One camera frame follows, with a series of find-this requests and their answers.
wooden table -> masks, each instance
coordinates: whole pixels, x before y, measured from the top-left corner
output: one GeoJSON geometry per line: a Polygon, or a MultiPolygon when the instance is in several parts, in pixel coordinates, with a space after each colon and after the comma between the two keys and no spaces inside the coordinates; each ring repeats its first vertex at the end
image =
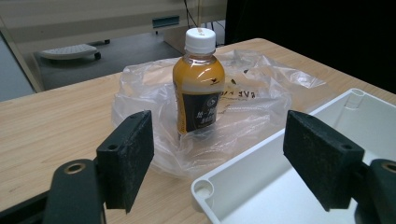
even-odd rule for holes
{"type": "MultiPolygon", "coordinates": [[[[396,95],[317,63],[264,39],[222,47],[257,50],[287,66],[325,80],[340,94],[350,88],[396,105],[396,95]]],[[[110,113],[120,73],[0,103],[0,211],[50,187],[53,172],[76,159],[93,159],[113,131],[110,113]]],[[[191,206],[192,180],[151,170],[132,212],[107,210],[107,223],[206,223],[191,206]]]]}

bottle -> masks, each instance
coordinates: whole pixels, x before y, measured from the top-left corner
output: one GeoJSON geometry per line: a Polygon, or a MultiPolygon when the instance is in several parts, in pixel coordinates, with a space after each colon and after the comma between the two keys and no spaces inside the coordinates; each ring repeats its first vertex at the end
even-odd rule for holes
{"type": "Polygon", "coordinates": [[[186,54],[173,68],[177,98],[177,129],[180,134],[204,128],[216,121],[224,68],[213,55],[216,34],[206,28],[186,32],[186,54]]]}

black label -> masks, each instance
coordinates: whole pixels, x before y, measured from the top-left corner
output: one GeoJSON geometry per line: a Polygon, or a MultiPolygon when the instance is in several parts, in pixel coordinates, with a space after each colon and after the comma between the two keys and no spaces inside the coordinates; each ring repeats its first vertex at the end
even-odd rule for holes
{"type": "Polygon", "coordinates": [[[186,131],[204,128],[216,121],[220,92],[204,95],[183,94],[186,131]]]}

clear plastic bag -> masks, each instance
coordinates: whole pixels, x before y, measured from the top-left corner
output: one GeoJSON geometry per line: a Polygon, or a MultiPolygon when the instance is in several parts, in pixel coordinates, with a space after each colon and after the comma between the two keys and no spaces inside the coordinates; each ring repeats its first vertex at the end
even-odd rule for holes
{"type": "Polygon", "coordinates": [[[334,97],[325,82],[256,51],[217,55],[226,82],[217,121],[185,135],[177,132],[172,69],[177,59],[127,66],[112,106],[118,126],[129,115],[151,110],[155,156],[151,168],[196,178],[284,128],[292,104],[304,112],[334,97]]]}

bottle cap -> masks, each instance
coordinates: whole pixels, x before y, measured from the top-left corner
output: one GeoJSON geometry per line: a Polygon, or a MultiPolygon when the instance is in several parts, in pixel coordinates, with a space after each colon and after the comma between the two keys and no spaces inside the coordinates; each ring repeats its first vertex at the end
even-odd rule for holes
{"type": "Polygon", "coordinates": [[[191,28],[186,32],[186,48],[188,52],[207,54],[216,49],[216,33],[206,28],[191,28]]]}

